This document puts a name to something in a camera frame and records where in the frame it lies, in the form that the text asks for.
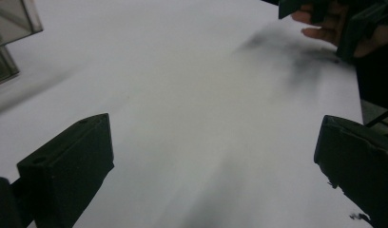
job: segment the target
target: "black object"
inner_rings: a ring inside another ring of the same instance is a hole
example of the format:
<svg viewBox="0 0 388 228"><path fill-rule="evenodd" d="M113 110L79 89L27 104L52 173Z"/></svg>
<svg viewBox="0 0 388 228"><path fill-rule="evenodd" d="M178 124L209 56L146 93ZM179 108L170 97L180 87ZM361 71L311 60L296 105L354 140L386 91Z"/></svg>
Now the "black object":
<svg viewBox="0 0 388 228"><path fill-rule="evenodd" d="M388 109L388 45L356 59L355 66L361 99Z"/></svg>
<svg viewBox="0 0 388 228"><path fill-rule="evenodd" d="M384 124L388 127L388 123L384 121L384 119L386 119L388 117L388 110L385 111L383 114L381 114L380 116L376 117L373 121L367 123L365 126L366 127L372 127L376 124Z"/></svg>
<svg viewBox="0 0 388 228"><path fill-rule="evenodd" d="M17 167L11 189L0 178L0 227L72 227L114 167L108 115L73 124Z"/></svg>
<svg viewBox="0 0 388 228"><path fill-rule="evenodd" d="M370 128L325 116L315 163L375 228L388 228L388 138Z"/></svg>
<svg viewBox="0 0 388 228"><path fill-rule="evenodd" d="M320 23L324 20L329 3L333 0L262 0L278 3L279 19L299 10L304 4L313 4L311 22ZM337 56L345 62L354 62L354 52L359 40L370 38L379 25L388 25L388 0L340 0L341 4L349 5L347 19L339 40Z"/></svg>

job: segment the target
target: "white surface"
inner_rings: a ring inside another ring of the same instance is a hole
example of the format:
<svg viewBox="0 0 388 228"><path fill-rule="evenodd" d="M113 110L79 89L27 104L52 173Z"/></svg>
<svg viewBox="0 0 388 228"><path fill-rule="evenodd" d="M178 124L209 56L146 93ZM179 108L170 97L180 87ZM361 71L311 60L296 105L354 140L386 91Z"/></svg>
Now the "white surface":
<svg viewBox="0 0 388 228"><path fill-rule="evenodd" d="M361 122L333 48L258 0L37 1L9 45L0 176L108 112L115 169L75 227L369 227L313 163L323 115Z"/></svg>

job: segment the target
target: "clear plastic container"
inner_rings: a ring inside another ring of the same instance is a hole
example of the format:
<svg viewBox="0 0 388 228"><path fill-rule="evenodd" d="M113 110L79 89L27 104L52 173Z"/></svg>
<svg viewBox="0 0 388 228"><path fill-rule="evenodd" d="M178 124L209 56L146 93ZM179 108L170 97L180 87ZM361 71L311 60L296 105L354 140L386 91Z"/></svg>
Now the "clear plastic container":
<svg viewBox="0 0 388 228"><path fill-rule="evenodd" d="M0 84L19 73L5 46L0 47Z"/></svg>
<svg viewBox="0 0 388 228"><path fill-rule="evenodd" d="M0 46L42 30L33 0L0 0Z"/></svg>

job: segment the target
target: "finger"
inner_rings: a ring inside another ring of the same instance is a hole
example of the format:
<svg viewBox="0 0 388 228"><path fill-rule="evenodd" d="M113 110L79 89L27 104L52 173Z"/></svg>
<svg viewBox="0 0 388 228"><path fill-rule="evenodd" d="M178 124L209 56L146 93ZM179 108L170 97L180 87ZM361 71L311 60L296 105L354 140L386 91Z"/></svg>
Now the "finger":
<svg viewBox="0 0 388 228"><path fill-rule="evenodd" d="M333 45L337 45L336 32L326 28L304 28L301 30L304 36L309 38L318 39L329 42Z"/></svg>
<svg viewBox="0 0 388 228"><path fill-rule="evenodd" d="M371 39L362 39L354 52L354 56L363 57L370 52L388 44L388 26L376 28Z"/></svg>
<svg viewBox="0 0 388 228"><path fill-rule="evenodd" d="M301 5L301 11L312 12L313 11L313 5L312 4Z"/></svg>
<svg viewBox="0 0 388 228"><path fill-rule="evenodd" d="M337 29L340 24L340 18L335 15L325 15L322 23L315 24L315 26L322 27L324 29Z"/></svg>
<svg viewBox="0 0 388 228"><path fill-rule="evenodd" d="M338 2L332 2L330 3L330 5L328 5L327 12L330 14L339 15L344 13L346 10L348 10L348 6L341 5Z"/></svg>
<svg viewBox="0 0 388 228"><path fill-rule="evenodd" d="M302 22L304 24L311 25L310 18L312 15L309 12L305 11L296 11L291 14L292 19L294 19L297 22Z"/></svg>

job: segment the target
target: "human hand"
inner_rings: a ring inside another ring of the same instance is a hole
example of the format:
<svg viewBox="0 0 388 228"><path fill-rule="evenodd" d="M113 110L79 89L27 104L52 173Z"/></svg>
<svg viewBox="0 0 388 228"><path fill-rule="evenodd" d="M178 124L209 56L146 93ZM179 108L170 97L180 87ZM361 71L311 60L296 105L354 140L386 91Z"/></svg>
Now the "human hand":
<svg viewBox="0 0 388 228"><path fill-rule="evenodd" d="M314 28L302 29L301 32L303 35L338 46L348 9L348 6L332 1L329 5L324 21L319 24L312 24L310 21L311 14L313 12L313 5L303 5L300 10L292 13L291 16L295 21L316 26ZM354 52L354 57L363 57L387 44L388 26L378 26L370 39L362 38L359 41Z"/></svg>

